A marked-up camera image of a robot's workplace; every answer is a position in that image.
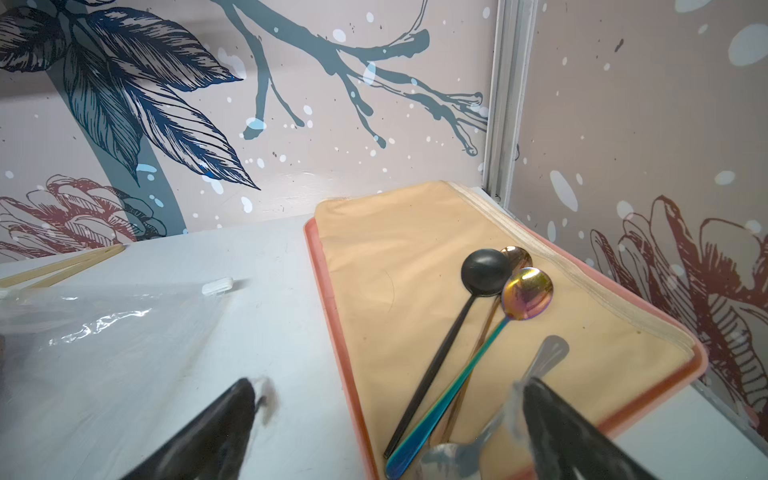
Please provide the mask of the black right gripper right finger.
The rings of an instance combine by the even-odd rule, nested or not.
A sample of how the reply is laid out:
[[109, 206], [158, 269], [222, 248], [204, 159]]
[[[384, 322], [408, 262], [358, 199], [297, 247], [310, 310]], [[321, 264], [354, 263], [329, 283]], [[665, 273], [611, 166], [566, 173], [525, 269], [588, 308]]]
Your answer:
[[655, 479], [538, 378], [523, 389], [523, 414], [539, 479]]

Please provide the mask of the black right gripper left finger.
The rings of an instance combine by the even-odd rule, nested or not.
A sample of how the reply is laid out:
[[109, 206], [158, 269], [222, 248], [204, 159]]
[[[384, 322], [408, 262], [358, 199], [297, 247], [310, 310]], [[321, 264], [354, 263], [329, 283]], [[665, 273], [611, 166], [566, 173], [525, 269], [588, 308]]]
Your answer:
[[237, 479], [256, 413], [253, 384], [241, 378], [125, 477]]

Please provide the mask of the clear plastic vacuum bag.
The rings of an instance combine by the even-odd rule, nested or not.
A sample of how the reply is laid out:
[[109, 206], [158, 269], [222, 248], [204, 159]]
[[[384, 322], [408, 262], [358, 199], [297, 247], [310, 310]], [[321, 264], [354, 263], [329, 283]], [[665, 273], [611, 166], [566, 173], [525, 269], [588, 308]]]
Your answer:
[[130, 471], [229, 297], [196, 284], [3, 290], [2, 477]]

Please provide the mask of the white bag slider clip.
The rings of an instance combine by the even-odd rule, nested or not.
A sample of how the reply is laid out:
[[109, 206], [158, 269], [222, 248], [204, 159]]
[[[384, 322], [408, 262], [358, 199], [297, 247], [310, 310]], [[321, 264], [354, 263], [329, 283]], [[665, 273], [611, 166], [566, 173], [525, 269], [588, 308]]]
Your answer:
[[233, 288], [234, 279], [231, 277], [226, 277], [205, 283], [201, 287], [201, 294], [203, 296], [214, 296], [229, 292]]

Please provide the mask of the silver spoon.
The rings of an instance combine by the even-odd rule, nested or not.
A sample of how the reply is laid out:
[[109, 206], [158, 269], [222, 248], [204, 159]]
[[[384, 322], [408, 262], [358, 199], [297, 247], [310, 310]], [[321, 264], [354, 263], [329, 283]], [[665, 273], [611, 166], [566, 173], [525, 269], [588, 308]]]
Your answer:
[[516, 417], [522, 406], [523, 389], [534, 377], [541, 378], [566, 358], [569, 344], [560, 336], [547, 336], [519, 381], [513, 383], [505, 403], [470, 443], [444, 443], [430, 448], [415, 467], [416, 479], [481, 479], [480, 458], [486, 443], [504, 423], [512, 435], [521, 437]]

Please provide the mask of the black spoon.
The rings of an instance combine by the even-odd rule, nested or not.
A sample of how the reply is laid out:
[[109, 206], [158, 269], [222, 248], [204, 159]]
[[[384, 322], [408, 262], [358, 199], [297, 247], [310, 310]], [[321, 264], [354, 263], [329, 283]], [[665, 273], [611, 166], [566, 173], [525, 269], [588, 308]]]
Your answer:
[[464, 287], [470, 293], [470, 297], [444, 337], [406, 407], [405, 412], [384, 450], [383, 457], [385, 459], [388, 459], [392, 455], [405, 434], [408, 425], [413, 419], [445, 361], [475, 300], [477, 298], [491, 297], [499, 294], [511, 275], [512, 266], [510, 260], [500, 250], [476, 250], [464, 260], [461, 266], [460, 277]]

